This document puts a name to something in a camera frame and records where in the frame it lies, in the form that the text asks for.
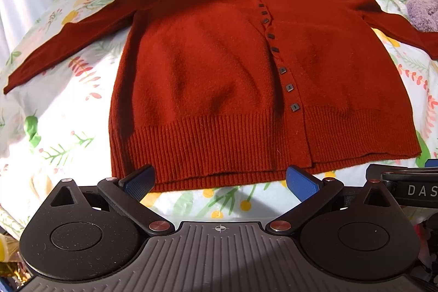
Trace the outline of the red knitted cardigan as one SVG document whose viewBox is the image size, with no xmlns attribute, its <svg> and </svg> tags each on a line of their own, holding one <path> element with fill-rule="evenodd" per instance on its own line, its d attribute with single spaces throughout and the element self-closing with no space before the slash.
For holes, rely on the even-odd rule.
<svg viewBox="0 0 438 292">
<path fill-rule="evenodd" d="M 437 34 L 376 0 L 114 0 L 34 50 L 4 92 L 129 34 L 111 97 L 113 176 L 158 191 L 279 180 L 419 156 L 411 101 L 377 31 L 437 57 Z"/>
</svg>

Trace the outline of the floral white bed sheet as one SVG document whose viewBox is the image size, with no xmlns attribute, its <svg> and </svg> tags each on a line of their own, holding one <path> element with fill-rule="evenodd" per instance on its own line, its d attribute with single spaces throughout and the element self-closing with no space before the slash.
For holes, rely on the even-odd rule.
<svg viewBox="0 0 438 292">
<path fill-rule="evenodd" d="M 9 75 L 37 47 L 114 0 L 54 0 L 10 54 L 1 71 L 1 227 L 20 237 L 61 179 L 95 184 L 111 176 L 108 114 L 130 27 L 98 39 L 6 96 Z M 411 24 L 411 3 L 376 0 L 382 11 Z M 373 29 L 411 100 L 420 154 L 376 163 L 424 167 L 437 158 L 437 60 Z M 282 181 L 149 193 L 141 201 L 172 222 L 195 219 L 268 222 L 298 199 Z"/>
</svg>

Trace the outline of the purple plush toy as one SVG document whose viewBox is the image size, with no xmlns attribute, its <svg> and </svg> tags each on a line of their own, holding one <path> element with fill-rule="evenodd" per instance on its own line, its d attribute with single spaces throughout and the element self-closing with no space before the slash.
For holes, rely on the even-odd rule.
<svg viewBox="0 0 438 292">
<path fill-rule="evenodd" d="M 437 32 L 438 0 L 408 0 L 406 3 L 410 22 L 419 31 Z"/>
</svg>

